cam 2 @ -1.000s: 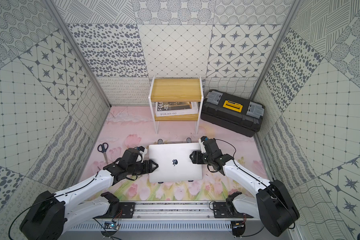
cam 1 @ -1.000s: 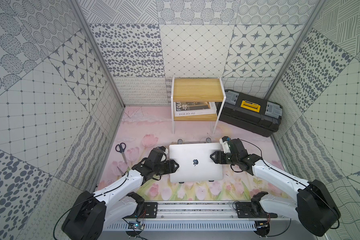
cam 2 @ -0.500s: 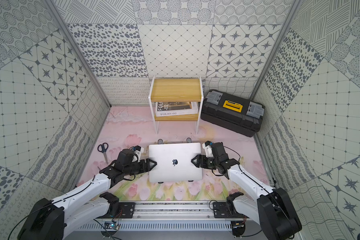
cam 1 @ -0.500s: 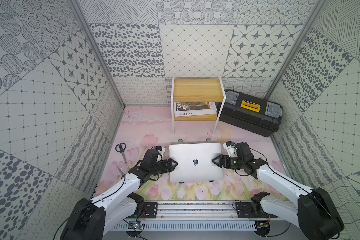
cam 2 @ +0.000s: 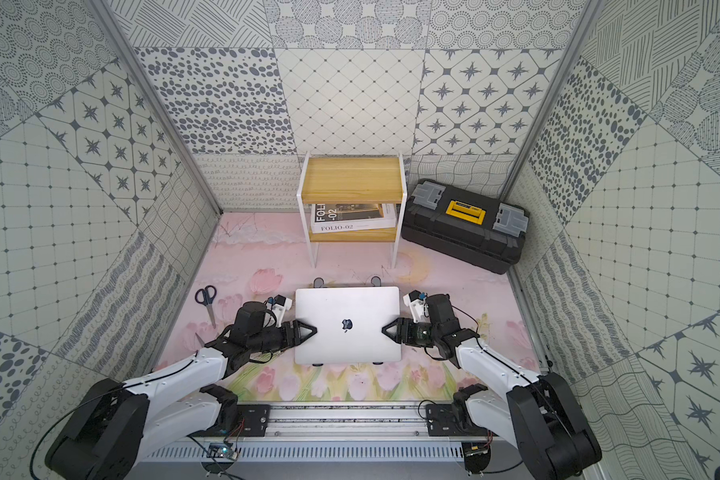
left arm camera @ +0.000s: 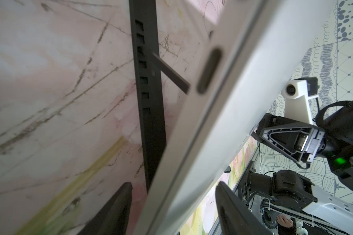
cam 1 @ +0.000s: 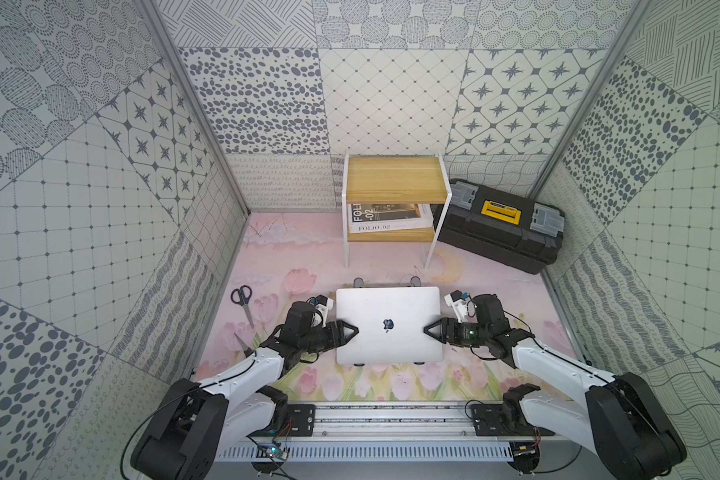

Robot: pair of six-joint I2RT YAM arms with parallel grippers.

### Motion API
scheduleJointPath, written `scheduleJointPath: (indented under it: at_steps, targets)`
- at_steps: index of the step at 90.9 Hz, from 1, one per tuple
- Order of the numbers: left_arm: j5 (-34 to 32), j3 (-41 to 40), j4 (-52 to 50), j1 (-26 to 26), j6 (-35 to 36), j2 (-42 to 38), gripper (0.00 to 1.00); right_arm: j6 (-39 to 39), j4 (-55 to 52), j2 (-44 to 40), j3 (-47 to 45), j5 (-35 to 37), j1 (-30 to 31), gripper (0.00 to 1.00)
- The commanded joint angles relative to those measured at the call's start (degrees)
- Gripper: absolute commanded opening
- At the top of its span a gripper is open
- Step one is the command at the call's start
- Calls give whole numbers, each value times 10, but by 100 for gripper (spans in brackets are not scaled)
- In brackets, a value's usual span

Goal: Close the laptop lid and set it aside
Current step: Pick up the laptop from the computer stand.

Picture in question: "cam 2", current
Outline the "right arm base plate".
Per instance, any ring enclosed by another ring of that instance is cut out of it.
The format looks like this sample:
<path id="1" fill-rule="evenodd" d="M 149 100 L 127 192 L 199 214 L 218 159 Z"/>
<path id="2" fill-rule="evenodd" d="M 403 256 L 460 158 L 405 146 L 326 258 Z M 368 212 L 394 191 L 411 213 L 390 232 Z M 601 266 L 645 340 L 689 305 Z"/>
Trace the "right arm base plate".
<path id="1" fill-rule="evenodd" d="M 427 404 L 423 412 L 430 437 L 513 436 L 509 413 L 487 402 Z"/>

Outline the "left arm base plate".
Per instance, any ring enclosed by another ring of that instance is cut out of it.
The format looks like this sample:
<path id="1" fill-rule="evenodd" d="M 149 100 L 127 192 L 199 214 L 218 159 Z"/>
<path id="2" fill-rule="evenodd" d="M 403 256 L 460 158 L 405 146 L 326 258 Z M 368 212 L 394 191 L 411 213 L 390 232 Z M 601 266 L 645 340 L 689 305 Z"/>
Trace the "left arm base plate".
<path id="1" fill-rule="evenodd" d="M 268 404 L 243 404 L 223 406 L 210 427 L 191 433 L 197 437 L 252 437 L 265 436 L 271 406 Z"/>

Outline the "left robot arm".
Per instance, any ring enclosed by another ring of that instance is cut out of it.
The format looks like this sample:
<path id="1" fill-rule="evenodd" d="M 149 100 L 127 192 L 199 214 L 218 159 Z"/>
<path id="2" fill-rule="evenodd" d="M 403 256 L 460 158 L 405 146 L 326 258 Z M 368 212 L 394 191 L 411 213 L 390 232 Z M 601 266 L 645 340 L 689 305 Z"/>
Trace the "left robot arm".
<path id="1" fill-rule="evenodd" d="M 238 397 L 221 381 L 257 353 L 301 345 L 317 328 L 284 321 L 289 299 L 249 301 L 236 320 L 189 357 L 139 378 L 95 383 L 78 407 L 56 422 L 44 464 L 64 479 L 122 479 L 154 451 L 196 432 L 236 435 Z"/>

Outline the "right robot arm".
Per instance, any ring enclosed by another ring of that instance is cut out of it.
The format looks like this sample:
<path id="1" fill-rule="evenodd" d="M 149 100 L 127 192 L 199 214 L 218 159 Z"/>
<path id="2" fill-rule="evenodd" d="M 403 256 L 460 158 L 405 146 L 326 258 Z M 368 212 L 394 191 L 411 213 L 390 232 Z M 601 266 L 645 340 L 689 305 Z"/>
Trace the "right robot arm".
<path id="1" fill-rule="evenodd" d="M 476 330 L 461 325 L 461 311 L 446 294 L 413 291 L 404 302 L 411 317 L 393 320 L 382 333 L 401 345 L 436 348 L 439 359 L 477 380 L 449 404 L 420 404 L 430 436 L 485 440 L 468 446 L 468 472 L 489 464 L 495 438 L 517 449 L 535 479 L 567 479 L 601 461 L 602 448 L 565 379 L 525 369 L 485 345 Z"/>

